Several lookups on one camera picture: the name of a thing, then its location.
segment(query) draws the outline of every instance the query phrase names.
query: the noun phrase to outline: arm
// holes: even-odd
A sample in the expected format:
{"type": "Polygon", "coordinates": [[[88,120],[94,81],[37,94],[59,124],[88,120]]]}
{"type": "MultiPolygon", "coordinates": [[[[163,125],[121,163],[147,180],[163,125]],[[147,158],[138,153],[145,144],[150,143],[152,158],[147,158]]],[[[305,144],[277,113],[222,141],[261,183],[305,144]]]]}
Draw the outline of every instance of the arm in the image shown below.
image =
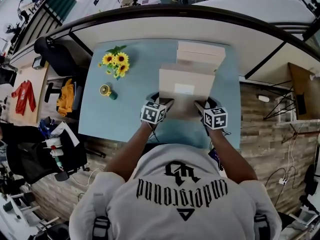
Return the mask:
{"type": "Polygon", "coordinates": [[[258,180],[254,169],[234,149],[221,130],[208,128],[208,132],[229,179],[238,184],[243,181],[258,180]]]}
{"type": "Polygon", "coordinates": [[[29,83],[29,89],[27,94],[28,100],[29,100],[29,106],[31,111],[33,112],[36,108],[36,100],[34,95],[34,89],[32,88],[32,83],[29,83]]]}
{"type": "Polygon", "coordinates": [[[136,168],[151,133],[152,130],[150,126],[143,121],[132,138],[120,149],[119,153],[108,162],[104,171],[115,173],[127,182],[136,168]]]}
{"type": "Polygon", "coordinates": [[[20,88],[21,88],[21,85],[19,85],[19,87],[14,92],[11,93],[12,98],[15,98],[18,96],[20,88]]]}

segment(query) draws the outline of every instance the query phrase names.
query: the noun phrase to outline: cardboard box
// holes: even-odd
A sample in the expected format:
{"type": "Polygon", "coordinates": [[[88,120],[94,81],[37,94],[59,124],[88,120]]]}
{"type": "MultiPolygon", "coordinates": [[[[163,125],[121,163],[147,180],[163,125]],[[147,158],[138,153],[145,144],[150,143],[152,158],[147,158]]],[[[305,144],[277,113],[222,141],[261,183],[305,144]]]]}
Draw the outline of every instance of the cardboard box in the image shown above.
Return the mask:
{"type": "Polygon", "coordinates": [[[225,48],[195,42],[179,41],[176,63],[194,68],[216,70],[226,57],[225,48]]]}
{"type": "Polygon", "coordinates": [[[194,101],[205,101],[210,95],[215,71],[181,64],[162,64],[159,70],[159,97],[174,99],[167,118],[198,121],[194,101]]]}

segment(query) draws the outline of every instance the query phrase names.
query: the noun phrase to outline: box lid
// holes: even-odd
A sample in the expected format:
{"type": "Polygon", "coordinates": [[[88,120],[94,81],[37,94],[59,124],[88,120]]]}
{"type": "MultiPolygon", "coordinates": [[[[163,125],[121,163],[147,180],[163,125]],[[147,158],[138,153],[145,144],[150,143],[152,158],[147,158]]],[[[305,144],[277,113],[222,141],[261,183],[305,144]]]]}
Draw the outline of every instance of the box lid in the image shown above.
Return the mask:
{"type": "Polygon", "coordinates": [[[225,48],[195,42],[178,41],[178,50],[197,54],[206,54],[214,56],[226,56],[225,48]]]}

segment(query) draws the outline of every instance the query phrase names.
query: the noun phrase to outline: backpack strap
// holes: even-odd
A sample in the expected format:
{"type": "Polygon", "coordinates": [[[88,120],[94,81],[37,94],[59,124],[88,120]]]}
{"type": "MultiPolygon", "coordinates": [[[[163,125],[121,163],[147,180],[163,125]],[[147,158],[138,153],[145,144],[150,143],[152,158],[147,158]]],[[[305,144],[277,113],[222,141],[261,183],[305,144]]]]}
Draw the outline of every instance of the backpack strap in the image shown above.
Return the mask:
{"type": "Polygon", "coordinates": [[[102,193],[93,194],[93,206],[96,218],[93,224],[92,240],[108,240],[110,220],[106,212],[105,197],[102,193]]]}

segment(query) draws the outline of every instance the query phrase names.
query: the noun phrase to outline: yellow flower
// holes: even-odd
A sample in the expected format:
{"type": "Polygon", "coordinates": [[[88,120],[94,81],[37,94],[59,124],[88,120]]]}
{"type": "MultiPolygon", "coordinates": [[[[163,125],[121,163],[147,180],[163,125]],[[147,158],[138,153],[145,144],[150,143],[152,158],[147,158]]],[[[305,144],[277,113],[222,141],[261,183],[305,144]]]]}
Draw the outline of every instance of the yellow flower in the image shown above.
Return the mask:
{"type": "Polygon", "coordinates": [[[113,57],[112,53],[108,53],[105,56],[103,56],[102,63],[107,65],[113,61],[113,58],[114,57],[113,57]]]}
{"type": "Polygon", "coordinates": [[[127,64],[129,61],[129,56],[126,55],[124,52],[119,52],[114,58],[113,61],[117,64],[123,65],[127,64]]]}
{"type": "Polygon", "coordinates": [[[123,65],[120,65],[117,70],[116,70],[116,73],[119,74],[120,76],[125,74],[128,69],[129,69],[129,66],[130,64],[123,64],[123,65]]]}

